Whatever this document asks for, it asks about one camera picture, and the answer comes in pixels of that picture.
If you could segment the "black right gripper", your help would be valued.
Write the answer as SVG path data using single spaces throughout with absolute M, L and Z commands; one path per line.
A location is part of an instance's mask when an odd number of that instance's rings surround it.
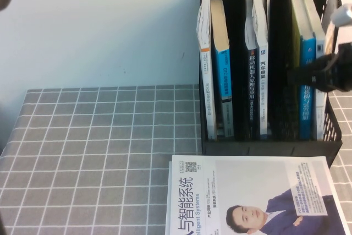
M 342 43 L 338 48 L 337 54 L 330 53 L 288 70 L 288 85 L 310 85 L 323 92 L 351 91 L 351 42 Z

